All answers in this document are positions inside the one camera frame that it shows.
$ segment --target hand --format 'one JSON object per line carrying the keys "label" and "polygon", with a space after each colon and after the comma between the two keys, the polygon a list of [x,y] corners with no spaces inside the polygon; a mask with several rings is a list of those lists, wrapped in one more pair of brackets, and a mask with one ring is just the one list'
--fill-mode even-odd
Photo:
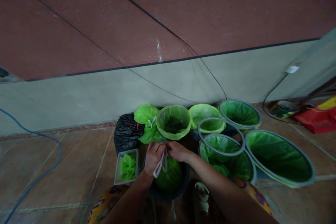
{"label": "hand", "polygon": [[188,162],[189,157],[193,154],[193,152],[183,147],[176,141],[166,142],[165,144],[168,147],[167,150],[169,156],[172,156],[179,162]]}
{"label": "hand", "polygon": [[153,145],[154,142],[151,142],[148,146],[144,168],[144,172],[151,177],[154,176],[154,170],[161,161],[162,153],[166,149],[166,145],[162,142]]}

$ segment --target black garbage bag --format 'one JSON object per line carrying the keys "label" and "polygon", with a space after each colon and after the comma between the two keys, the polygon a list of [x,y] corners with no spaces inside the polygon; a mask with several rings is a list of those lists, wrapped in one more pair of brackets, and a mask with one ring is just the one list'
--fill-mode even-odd
{"label": "black garbage bag", "polygon": [[119,117],[114,131],[114,145],[119,152],[136,149],[141,142],[138,140],[144,134],[144,124],[139,124],[134,120],[134,114],[125,114]]}

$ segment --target wall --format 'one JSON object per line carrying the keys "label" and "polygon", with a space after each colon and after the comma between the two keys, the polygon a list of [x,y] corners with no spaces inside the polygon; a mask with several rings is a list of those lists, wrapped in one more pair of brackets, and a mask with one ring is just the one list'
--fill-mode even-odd
{"label": "wall", "polygon": [[[260,102],[281,77],[285,67],[310,52],[318,41],[295,43],[203,58],[228,98]],[[314,88],[312,78],[326,81],[324,70],[336,71],[336,40],[323,45],[288,76],[269,100],[303,96]],[[156,85],[197,103],[224,99],[216,81],[199,59],[132,68]],[[128,69],[88,73],[0,85],[0,107],[31,130],[117,120],[144,103],[155,106],[191,105],[154,87]],[[0,114],[0,135],[22,132]]]}
{"label": "wall", "polygon": [[[319,38],[336,27],[336,0],[135,1],[199,55]],[[24,80],[194,56],[127,0],[0,5],[0,66]]]}
{"label": "wall", "polygon": [[[270,99],[305,95],[335,73],[334,40],[318,50],[310,48],[321,40],[296,42],[336,27],[336,0],[135,1],[199,55],[212,55],[203,60],[229,98],[260,102],[284,68],[309,51]],[[195,54],[127,0],[0,0],[0,6],[0,66],[29,80],[1,84],[0,107],[31,130],[117,120],[143,103],[224,98]],[[0,122],[0,135],[22,132],[3,114]]]}

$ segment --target maroon wall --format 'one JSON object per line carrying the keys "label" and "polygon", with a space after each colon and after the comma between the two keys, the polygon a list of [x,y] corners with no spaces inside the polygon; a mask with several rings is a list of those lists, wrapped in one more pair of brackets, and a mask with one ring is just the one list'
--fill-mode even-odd
{"label": "maroon wall", "polygon": [[[0,66],[23,79],[121,67],[110,55],[128,66],[194,56],[127,0],[42,1],[84,35],[38,0],[0,0]],[[336,27],[336,0],[135,1],[199,55],[320,37]]]}

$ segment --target gray trash bin rim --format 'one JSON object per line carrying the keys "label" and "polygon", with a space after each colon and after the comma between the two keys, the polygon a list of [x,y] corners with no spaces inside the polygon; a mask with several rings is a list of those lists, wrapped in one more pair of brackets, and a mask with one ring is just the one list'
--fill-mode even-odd
{"label": "gray trash bin rim", "polygon": [[[232,121],[230,118],[228,118],[228,117],[222,112],[221,107],[222,107],[222,104],[223,104],[223,103],[225,103],[225,102],[233,102],[233,101],[234,101],[234,102],[244,103],[245,105],[247,105],[247,106],[249,106],[250,108],[252,108],[252,109],[258,114],[258,118],[259,118],[258,122],[257,122],[256,124],[254,124],[254,125],[243,125],[243,124],[239,124],[239,123],[237,123],[237,122],[234,122],[234,121]],[[260,114],[260,112],[259,112],[255,107],[253,107],[251,104],[246,103],[246,102],[241,101],[241,100],[234,100],[234,99],[233,99],[233,100],[224,100],[224,101],[222,101],[222,102],[219,104],[218,110],[219,110],[219,112],[222,114],[222,116],[223,116],[226,120],[228,120],[228,121],[231,122],[231,123],[234,123],[234,124],[238,125],[239,127],[243,127],[243,128],[256,128],[256,127],[258,127],[258,126],[261,124],[261,114]]]}
{"label": "gray trash bin rim", "polygon": [[[223,121],[223,122],[225,122],[226,124],[229,124],[230,126],[232,126],[232,127],[239,133],[239,135],[240,135],[241,142],[242,142],[242,143],[241,143],[241,148],[240,148],[238,151],[236,151],[236,152],[233,152],[233,153],[226,153],[226,152],[221,152],[221,151],[219,151],[219,150],[216,150],[216,149],[213,148],[210,144],[208,144],[208,143],[204,140],[204,138],[203,138],[203,136],[202,136],[202,134],[201,134],[201,125],[202,125],[202,123],[204,123],[205,121],[208,121],[208,120]],[[199,122],[198,127],[197,127],[197,131],[198,131],[199,137],[201,138],[201,141],[202,141],[202,142],[203,142],[209,149],[211,149],[211,150],[213,150],[214,152],[216,152],[216,153],[218,153],[218,154],[221,154],[221,155],[223,155],[223,156],[236,156],[236,155],[239,155],[240,153],[242,153],[242,152],[244,151],[244,149],[245,149],[245,145],[246,145],[246,143],[245,143],[245,138],[244,138],[243,134],[240,132],[240,130],[239,130],[235,125],[233,125],[233,124],[232,124],[231,122],[229,122],[229,121],[226,121],[225,119],[217,118],[217,117],[209,117],[209,118],[205,118],[205,119],[203,119],[202,121]],[[222,137],[228,138],[228,139],[230,139],[231,141],[234,141],[234,142],[235,142],[235,140],[234,140],[233,138],[231,138],[231,137],[229,137],[229,136],[227,136],[227,135],[223,135],[223,134],[209,134],[209,135],[207,135],[206,137],[209,138],[209,137],[211,137],[211,136],[222,136]]]}
{"label": "gray trash bin rim", "polygon": [[[210,135],[207,135],[205,137],[205,139],[208,139],[209,137],[211,137],[211,134]],[[236,144],[240,145],[240,143],[234,139],[232,139],[233,142],[235,142]],[[200,142],[199,143],[199,155],[201,158],[203,158],[203,154],[202,154],[202,148],[203,148],[203,143]],[[245,154],[247,155],[248,159],[250,160],[251,162],[251,165],[252,165],[252,170],[253,170],[253,176],[252,176],[252,179],[251,179],[251,184],[254,185],[256,183],[256,180],[257,180],[257,169],[256,169],[256,165],[254,164],[254,160],[252,159],[252,156],[250,155],[250,153],[248,152],[248,150],[244,149],[243,150],[245,152]]]}
{"label": "gray trash bin rim", "polygon": [[254,162],[257,164],[257,166],[261,167],[262,169],[264,169],[265,171],[267,171],[269,174],[271,174],[273,177],[275,177],[276,179],[280,180],[280,181],[283,181],[287,184],[292,184],[296,187],[302,187],[302,186],[308,186],[310,184],[313,184],[315,179],[316,179],[316,170],[315,170],[315,167],[313,165],[313,163],[311,162],[311,160],[309,159],[309,157],[299,148],[297,147],[295,144],[293,144],[291,141],[289,141],[288,139],[284,138],[283,136],[280,136],[272,131],[267,131],[267,130],[261,130],[261,129],[252,129],[250,130],[249,132],[247,132],[247,134],[245,135],[245,139],[246,139],[246,142],[248,142],[248,137],[249,137],[249,134],[253,133],[253,132],[266,132],[266,133],[269,133],[271,135],[274,135],[274,136],[277,136],[279,138],[281,138],[282,140],[286,141],[287,143],[289,143],[290,145],[292,145],[298,152],[300,152],[302,154],[302,156],[304,156],[304,158],[307,160],[308,164],[310,165],[311,167],[311,177],[310,179],[308,179],[307,181],[305,182],[295,182],[295,181],[292,181],[292,180],[289,180],[287,178],[284,178],[284,177],[281,177],[277,174],[275,174],[274,172],[270,171],[268,168],[266,168],[256,157],[255,155],[252,153],[251,151],[251,148],[250,148],[250,145],[248,143],[246,143],[246,147],[247,147],[247,150],[249,151],[250,155],[252,156],[252,159],[254,160]]}

